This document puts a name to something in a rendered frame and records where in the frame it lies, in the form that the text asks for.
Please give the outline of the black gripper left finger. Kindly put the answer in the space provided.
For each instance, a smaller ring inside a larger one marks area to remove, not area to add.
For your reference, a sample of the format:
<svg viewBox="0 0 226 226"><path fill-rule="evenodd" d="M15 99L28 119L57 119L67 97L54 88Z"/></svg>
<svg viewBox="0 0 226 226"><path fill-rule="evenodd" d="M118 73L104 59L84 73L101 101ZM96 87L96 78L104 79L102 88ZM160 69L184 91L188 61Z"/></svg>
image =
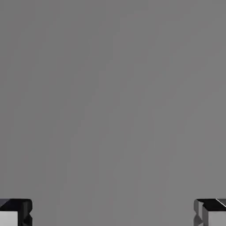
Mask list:
<svg viewBox="0 0 226 226"><path fill-rule="evenodd" d="M31 199L0 199L0 226L33 226Z"/></svg>

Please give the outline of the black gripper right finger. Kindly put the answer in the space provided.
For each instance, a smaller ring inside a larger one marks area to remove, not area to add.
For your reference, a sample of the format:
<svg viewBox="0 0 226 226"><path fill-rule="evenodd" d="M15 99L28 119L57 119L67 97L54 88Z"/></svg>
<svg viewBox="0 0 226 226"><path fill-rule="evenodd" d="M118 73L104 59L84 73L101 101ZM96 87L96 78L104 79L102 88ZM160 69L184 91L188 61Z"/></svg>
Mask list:
<svg viewBox="0 0 226 226"><path fill-rule="evenodd" d="M226 199L195 199L193 226L226 226Z"/></svg>

